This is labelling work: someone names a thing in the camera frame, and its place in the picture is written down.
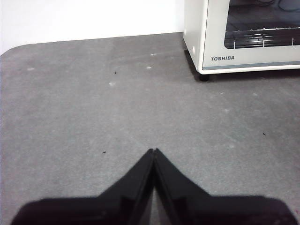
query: toaster oven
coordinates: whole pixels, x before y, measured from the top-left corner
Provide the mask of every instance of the toaster oven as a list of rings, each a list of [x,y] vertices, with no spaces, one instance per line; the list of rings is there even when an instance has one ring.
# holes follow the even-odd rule
[[[183,36],[201,80],[300,68],[300,0],[185,0]]]

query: black rubber foot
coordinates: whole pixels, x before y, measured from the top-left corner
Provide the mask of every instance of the black rubber foot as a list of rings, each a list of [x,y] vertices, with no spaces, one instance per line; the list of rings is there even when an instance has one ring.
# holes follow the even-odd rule
[[[199,74],[199,80],[200,81],[208,81],[210,79],[209,74]]]

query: black plastic part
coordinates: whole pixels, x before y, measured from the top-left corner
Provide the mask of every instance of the black plastic part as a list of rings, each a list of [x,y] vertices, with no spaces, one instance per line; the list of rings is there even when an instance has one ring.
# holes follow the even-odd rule
[[[153,150],[94,198],[45,199],[26,204],[12,225],[137,225],[153,191]]]
[[[21,208],[12,225],[144,225],[154,186],[173,225],[297,225],[280,200],[210,196],[158,149],[148,150],[99,197],[32,202]]]
[[[199,74],[199,80],[200,81],[208,81],[210,79],[209,74]]]
[[[263,196],[210,196],[155,151],[155,188],[173,225],[297,225],[286,204]]]

